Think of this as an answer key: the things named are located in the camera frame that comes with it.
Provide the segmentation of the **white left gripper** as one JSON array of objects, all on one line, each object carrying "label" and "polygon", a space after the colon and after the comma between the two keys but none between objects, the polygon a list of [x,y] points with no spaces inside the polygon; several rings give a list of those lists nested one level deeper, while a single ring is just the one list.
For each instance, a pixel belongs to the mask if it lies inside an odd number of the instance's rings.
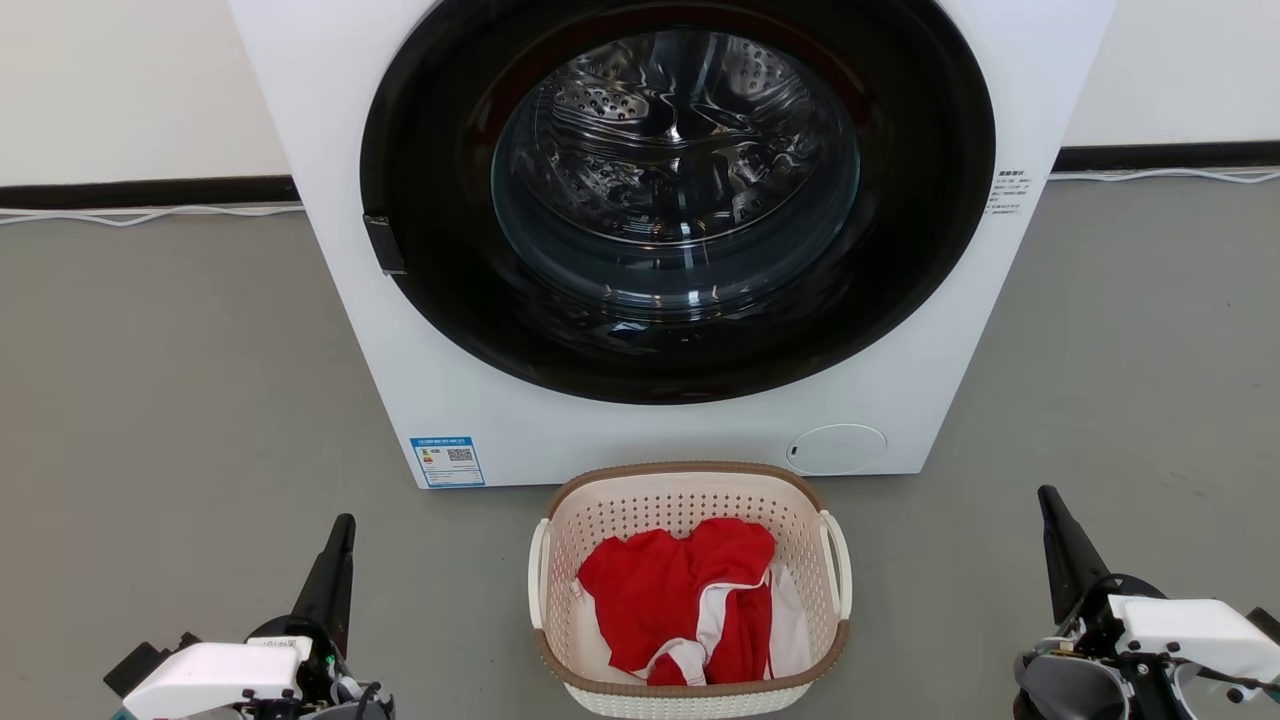
[{"label": "white left gripper", "polygon": [[312,719],[346,703],[356,520],[335,518],[291,615],[239,642],[186,633],[174,650],[142,642],[120,661],[123,719]]}]

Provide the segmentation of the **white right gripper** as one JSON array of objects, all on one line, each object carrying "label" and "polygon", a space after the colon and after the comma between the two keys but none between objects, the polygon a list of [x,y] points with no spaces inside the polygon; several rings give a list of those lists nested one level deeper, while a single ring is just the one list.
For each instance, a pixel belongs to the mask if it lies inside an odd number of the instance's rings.
[{"label": "white right gripper", "polygon": [[1110,575],[1057,488],[1041,486],[1038,502],[1053,621],[1078,653],[1167,659],[1243,693],[1277,692],[1277,615],[1170,600],[1137,577]]}]

